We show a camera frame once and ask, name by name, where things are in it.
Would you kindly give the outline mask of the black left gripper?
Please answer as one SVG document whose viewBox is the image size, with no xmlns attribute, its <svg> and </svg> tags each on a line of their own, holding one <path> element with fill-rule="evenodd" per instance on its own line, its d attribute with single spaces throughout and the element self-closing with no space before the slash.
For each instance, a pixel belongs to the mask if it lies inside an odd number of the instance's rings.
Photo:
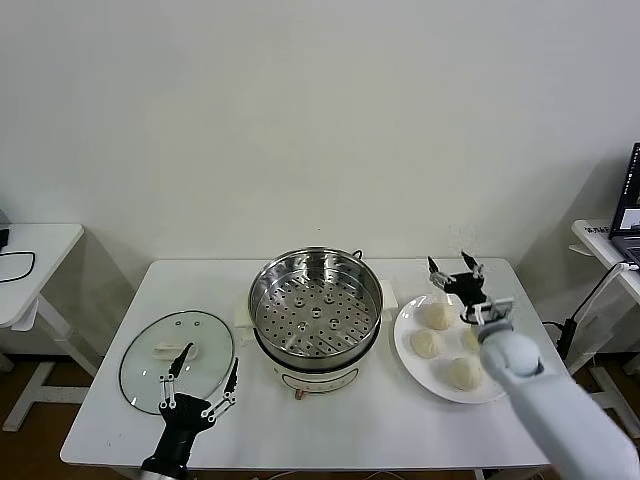
<svg viewBox="0 0 640 480">
<path fill-rule="evenodd" d="M 207 400 L 175 392 L 175 380 L 193 347 L 194 343 L 189 342 L 172 361 L 168 373 L 159 376 L 159 407 L 164 428 L 154 453 L 143 461 L 142 471 L 186 471 L 196 437 L 212 428 L 236 404 L 238 357 L 234 358 L 222 397 L 214 405 Z"/>
</svg>

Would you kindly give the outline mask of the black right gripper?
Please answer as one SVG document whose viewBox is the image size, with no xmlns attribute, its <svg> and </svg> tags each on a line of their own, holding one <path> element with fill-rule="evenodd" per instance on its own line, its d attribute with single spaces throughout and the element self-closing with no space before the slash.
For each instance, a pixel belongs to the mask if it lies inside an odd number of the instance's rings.
<svg viewBox="0 0 640 480">
<path fill-rule="evenodd" d="M 487 302 L 487 295 L 483 291 L 484 265 L 475 257 L 462 251 L 461 257 L 467 266 L 465 273 L 449 275 L 440 270 L 436 261 L 428 256 L 429 279 L 432 283 L 445 283 L 444 291 L 455 295 L 465 307 Z"/>
</svg>

